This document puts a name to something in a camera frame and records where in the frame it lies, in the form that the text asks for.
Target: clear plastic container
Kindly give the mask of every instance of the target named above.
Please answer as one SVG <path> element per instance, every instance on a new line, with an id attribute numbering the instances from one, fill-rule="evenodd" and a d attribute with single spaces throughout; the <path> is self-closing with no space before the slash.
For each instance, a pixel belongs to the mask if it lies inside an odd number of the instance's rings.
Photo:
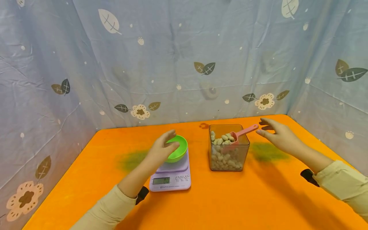
<path id="1" fill-rule="evenodd" d="M 249 149 L 249 140 L 245 135 L 239 137 L 239 144 L 233 145 L 227 141 L 214 144 L 211 134 L 215 133 L 215 140 L 230 132 L 239 132 L 243 127 L 239 124 L 210 125 L 209 126 L 209 167 L 213 171 L 242 171 Z"/>

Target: scoop handle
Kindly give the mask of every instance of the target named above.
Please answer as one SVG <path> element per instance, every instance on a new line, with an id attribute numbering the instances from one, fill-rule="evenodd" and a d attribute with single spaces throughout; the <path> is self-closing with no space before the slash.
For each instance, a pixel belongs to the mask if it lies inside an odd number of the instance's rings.
<path id="1" fill-rule="evenodd" d="M 248 128 L 246 128 L 246 129 L 244 129 L 242 131 L 239 131 L 239 132 L 235 133 L 235 135 L 237 137 L 239 137 L 241 135 L 247 134 L 247 133 L 252 132 L 254 130 L 257 130 L 257 129 L 258 129 L 258 125 L 257 124 L 254 124 L 254 125 L 251 125 L 251 126 L 249 126 Z"/>

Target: green stain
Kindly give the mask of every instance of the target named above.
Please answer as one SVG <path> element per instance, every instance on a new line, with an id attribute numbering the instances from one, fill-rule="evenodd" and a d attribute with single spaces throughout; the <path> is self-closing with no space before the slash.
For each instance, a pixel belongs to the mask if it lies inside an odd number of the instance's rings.
<path id="1" fill-rule="evenodd" d="M 118 160 L 117 166 L 120 170 L 131 172 L 147 156 L 148 150 L 140 150 L 122 155 Z"/>
<path id="2" fill-rule="evenodd" d="M 254 158 L 260 162 L 272 162 L 289 159 L 289 155 L 276 148 L 271 143 L 255 142 L 251 144 Z"/>

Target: green bowl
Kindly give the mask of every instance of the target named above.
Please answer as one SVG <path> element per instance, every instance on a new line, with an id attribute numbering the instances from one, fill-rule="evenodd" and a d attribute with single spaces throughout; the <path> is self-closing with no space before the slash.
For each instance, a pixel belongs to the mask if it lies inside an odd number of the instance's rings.
<path id="1" fill-rule="evenodd" d="M 177 148 L 177 150 L 175 150 L 172 154 L 170 154 L 170 156 L 165 161 L 167 163 L 175 163 L 180 161 L 180 159 L 182 159 L 185 153 L 187 152 L 188 142 L 187 140 L 185 140 L 184 137 L 176 135 L 173 139 L 169 140 L 167 143 L 175 141 L 179 142 L 180 146 L 179 148 Z"/>

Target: sleeve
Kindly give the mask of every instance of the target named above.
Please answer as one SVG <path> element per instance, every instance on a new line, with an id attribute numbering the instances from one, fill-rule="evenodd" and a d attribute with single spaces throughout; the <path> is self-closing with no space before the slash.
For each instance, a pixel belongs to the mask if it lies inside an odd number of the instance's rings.
<path id="1" fill-rule="evenodd" d="M 134 208 L 136 198 L 127 197 L 115 185 L 84 216 L 72 226 L 71 230 L 110 230 L 120 223 Z"/>
<path id="2" fill-rule="evenodd" d="M 368 223 L 368 178 L 337 160 L 314 175 L 326 192 L 348 204 Z"/>

